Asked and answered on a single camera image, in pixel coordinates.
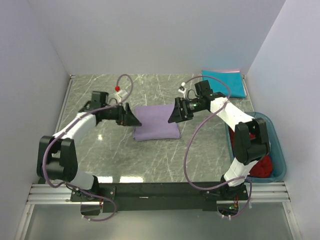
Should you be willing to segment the purple t-shirt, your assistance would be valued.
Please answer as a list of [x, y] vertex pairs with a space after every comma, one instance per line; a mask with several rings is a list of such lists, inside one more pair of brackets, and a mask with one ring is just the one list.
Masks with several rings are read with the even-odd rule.
[[135, 115], [141, 126], [135, 127], [133, 138], [137, 142], [179, 139], [178, 124], [168, 123], [173, 110], [174, 104], [137, 106]]

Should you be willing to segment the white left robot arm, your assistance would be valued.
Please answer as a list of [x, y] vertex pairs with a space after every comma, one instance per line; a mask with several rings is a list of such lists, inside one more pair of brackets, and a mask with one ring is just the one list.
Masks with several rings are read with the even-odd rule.
[[52, 136], [43, 136], [39, 141], [36, 172], [39, 177], [54, 187], [69, 184], [82, 190], [88, 201], [96, 200], [100, 195], [98, 178], [79, 169], [76, 145], [103, 120], [115, 121], [119, 126], [140, 127], [141, 122], [132, 113], [128, 103], [107, 103], [109, 94], [93, 91], [91, 99], [79, 110], [76, 117], [61, 131]]

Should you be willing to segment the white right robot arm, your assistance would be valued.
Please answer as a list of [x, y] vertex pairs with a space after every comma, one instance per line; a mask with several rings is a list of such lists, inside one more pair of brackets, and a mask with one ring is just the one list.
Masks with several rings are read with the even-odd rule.
[[197, 82], [194, 87], [195, 98], [175, 98], [168, 122], [189, 121], [195, 113], [209, 111], [233, 131], [234, 159], [216, 186], [200, 187], [192, 183], [190, 178], [187, 177], [186, 180], [193, 188], [203, 192], [210, 193], [218, 189], [222, 198], [230, 200], [240, 193], [252, 168], [270, 153], [267, 124], [263, 118], [254, 118], [236, 107], [230, 102], [229, 95], [213, 92], [207, 80]]

